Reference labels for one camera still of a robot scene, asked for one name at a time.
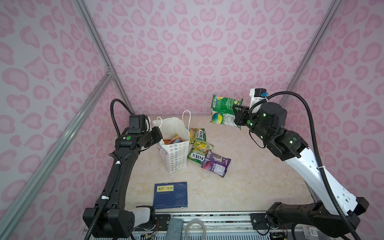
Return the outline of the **green white snack packet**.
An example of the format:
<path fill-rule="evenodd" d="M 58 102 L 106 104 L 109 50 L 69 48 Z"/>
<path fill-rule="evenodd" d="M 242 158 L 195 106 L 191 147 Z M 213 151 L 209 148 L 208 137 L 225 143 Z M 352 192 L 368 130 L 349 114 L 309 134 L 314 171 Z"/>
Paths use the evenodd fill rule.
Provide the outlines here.
<path fill-rule="evenodd" d="M 241 106 L 242 103 L 243 99 L 238 101 L 213 95 L 211 103 L 211 123 L 240 128 L 234 123 L 235 113 L 233 111 L 233 105 Z"/>

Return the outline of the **white printed paper bag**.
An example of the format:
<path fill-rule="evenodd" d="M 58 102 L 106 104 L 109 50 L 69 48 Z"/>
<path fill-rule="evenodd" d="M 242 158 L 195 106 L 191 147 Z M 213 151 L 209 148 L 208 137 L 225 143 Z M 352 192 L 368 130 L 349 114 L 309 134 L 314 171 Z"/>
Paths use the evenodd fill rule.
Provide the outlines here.
<path fill-rule="evenodd" d="M 157 143 L 161 158 L 165 164 L 168 173 L 175 173 L 187 167 L 187 156 L 189 153 L 190 144 L 190 121 L 188 117 L 188 124 L 185 125 L 184 119 L 171 117 L 162 119 L 157 117 L 153 121 L 155 127 L 159 127 L 163 135 L 163 139 Z M 174 134 L 178 134 L 183 142 L 165 145 L 163 140 L 170 140 Z"/>

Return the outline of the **orange Fox's candy packet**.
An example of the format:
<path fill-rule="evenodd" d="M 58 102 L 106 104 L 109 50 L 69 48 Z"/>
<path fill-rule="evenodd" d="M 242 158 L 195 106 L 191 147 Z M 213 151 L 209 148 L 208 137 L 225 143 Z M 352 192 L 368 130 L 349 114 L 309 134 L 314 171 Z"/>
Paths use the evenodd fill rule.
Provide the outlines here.
<path fill-rule="evenodd" d="M 165 145 L 172 145 L 183 142 L 183 139 L 178 135 L 174 134 L 170 140 L 163 140 Z"/>

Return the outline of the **green Fox's spring tea packet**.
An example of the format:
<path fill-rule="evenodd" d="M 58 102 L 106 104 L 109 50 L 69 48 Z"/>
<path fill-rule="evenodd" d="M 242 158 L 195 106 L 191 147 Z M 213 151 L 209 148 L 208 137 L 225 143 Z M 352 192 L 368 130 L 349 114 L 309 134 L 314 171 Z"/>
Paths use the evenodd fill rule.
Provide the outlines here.
<path fill-rule="evenodd" d="M 212 151 L 213 148 L 214 145 L 202 139 L 196 139 L 190 153 L 187 156 L 187 159 L 202 164 L 206 159 L 208 152 Z"/>

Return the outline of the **purple candy packet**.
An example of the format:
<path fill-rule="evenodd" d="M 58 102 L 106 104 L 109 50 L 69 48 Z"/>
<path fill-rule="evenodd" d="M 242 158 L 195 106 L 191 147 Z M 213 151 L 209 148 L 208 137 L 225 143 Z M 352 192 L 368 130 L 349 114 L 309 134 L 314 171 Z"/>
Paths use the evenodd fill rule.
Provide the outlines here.
<path fill-rule="evenodd" d="M 202 169 L 211 171 L 222 178 L 226 175 L 231 159 L 222 157 L 211 151 L 208 151 L 205 160 L 202 163 Z"/>

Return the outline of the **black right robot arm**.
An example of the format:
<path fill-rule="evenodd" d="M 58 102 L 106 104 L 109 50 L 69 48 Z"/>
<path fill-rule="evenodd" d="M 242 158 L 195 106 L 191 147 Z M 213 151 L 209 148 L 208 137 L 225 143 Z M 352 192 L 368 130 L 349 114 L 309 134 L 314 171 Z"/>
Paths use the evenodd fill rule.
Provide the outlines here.
<path fill-rule="evenodd" d="M 312 147 L 295 131 L 285 128 L 288 112 L 281 105 L 270 100 L 280 95 L 290 95 L 304 105 L 310 125 Z M 274 203 L 264 219 L 269 229 L 284 228 L 291 224 L 293 239 L 296 238 L 297 225 L 312 226 L 332 238 L 347 239 L 351 234 L 360 239 L 356 229 L 360 215 L 369 207 L 364 197 L 356 197 L 343 187 L 323 165 L 317 143 L 314 119 L 306 100 L 290 91 L 268 95 L 266 89 L 255 89 L 250 107 L 234 104 L 234 123 L 249 129 L 263 142 L 275 157 L 293 168 L 312 189 L 319 200 L 307 205 L 287 205 Z"/>

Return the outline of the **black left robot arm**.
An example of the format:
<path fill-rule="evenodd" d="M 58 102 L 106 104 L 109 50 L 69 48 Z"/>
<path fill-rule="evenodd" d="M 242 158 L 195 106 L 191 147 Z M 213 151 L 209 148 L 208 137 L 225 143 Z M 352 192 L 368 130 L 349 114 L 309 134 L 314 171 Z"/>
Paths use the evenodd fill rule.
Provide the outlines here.
<path fill-rule="evenodd" d="M 115 103 L 125 109 L 128 106 L 120 99 L 111 101 L 110 112 L 117 132 L 115 149 L 110 153 L 113 166 L 105 187 L 92 208 L 86 208 L 83 220 L 88 227 L 85 239 L 129 238 L 135 228 L 157 230 L 155 209 L 152 206 L 139 206 L 132 211 L 125 209 L 126 193 L 134 165 L 141 152 L 159 143 L 163 136 L 159 127 L 151 127 L 146 115 L 130 115 L 129 126 L 120 131 L 114 112 Z"/>

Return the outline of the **dark blue booklet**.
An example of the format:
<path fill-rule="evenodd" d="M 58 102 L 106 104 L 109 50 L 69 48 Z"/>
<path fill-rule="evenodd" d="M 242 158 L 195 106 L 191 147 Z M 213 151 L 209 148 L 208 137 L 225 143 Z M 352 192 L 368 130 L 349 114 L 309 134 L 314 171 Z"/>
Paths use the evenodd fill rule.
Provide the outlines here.
<path fill-rule="evenodd" d="M 187 182 L 155 184 L 153 207 L 155 210 L 187 208 Z"/>

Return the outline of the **clear coiled tube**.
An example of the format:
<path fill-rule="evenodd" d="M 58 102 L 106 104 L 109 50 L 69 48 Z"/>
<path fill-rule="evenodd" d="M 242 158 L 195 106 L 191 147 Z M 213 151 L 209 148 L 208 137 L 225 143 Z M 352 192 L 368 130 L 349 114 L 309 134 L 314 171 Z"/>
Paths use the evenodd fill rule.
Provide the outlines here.
<path fill-rule="evenodd" d="M 196 225 L 199 225 L 199 226 L 201 227 L 201 229 L 203 230 L 203 236 L 202 236 L 201 240 L 205 240 L 206 237 L 207 237 L 207 228 L 206 228 L 205 224 L 204 224 L 202 221 L 198 220 L 198 219 L 193 219 L 193 220 L 191 220 L 191 221 L 187 224 L 187 226 L 186 226 L 186 228 L 185 228 L 185 239 L 186 239 L 186 240 L 190 240 L 190 237 L 189 237 L 189 230 L 190 230 L 191 226 L 192 226 L 192 225 L 195 225 L 195 224 L 196 224 Z"/>

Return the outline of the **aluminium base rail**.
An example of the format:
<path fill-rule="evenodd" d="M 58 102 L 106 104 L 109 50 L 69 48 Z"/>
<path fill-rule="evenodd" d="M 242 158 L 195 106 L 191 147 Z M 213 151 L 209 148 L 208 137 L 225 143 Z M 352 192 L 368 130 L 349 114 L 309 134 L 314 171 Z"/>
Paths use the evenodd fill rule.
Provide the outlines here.
<path fill-rule="evenodd" d="M 338 238 L 347 234 L 342 229 L 343 223 L 338 216 L 329 215 L 318 204 L 311 205 L 277 205 L 267 212 L 191 212 L 191 213 L 159 213 L 156 220 L 157 230 L 134 229 L 134 240 L 165 240 L 171 218 L 184 221 L 181 240 L 185 240 L 187 224 L 198 219 L 207 228 L 206 240 L 211 239 L 257 239 L 286 240 L 301 239 L 302 227 L 309 227 L 305 234 L 313 238 L 321 235 Z M 189 230 L 191 240 L 201 240 L 203 230 L 199 225 L 192 225 Z"/>

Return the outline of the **diagonal aluminium frame bar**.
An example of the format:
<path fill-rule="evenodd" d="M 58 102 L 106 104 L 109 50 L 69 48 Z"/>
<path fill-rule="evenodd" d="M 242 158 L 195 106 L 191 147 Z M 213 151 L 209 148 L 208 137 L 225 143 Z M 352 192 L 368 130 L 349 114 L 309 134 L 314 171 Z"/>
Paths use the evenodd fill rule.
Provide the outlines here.
<path fill-rule="evenodd" d="M 2 240 L 7 240 L 12 235 L 15 228 L 18 226 L 30 205 L 33 203 L 40 190 L 48 180 L 49 176 L 55 169 L 59 160 L 64 156 L 66 150 L 71 145 L 75 136 L 89 117 L 90 113 L 94 110 L 95 105 L 98 103 L 104 91 L 108 88 L 113 79 L 113 73 L 106 73 L 102 81 L 98 84 L 89 98 L 80 108 L 79 112 L 70 122 L 66 130 L 63 132 L 62 136 L 51 148 L 43 163 L 31 176 L 15 201 L 13 201 L 13 203 L 10 205 L 1 220 Z"/>

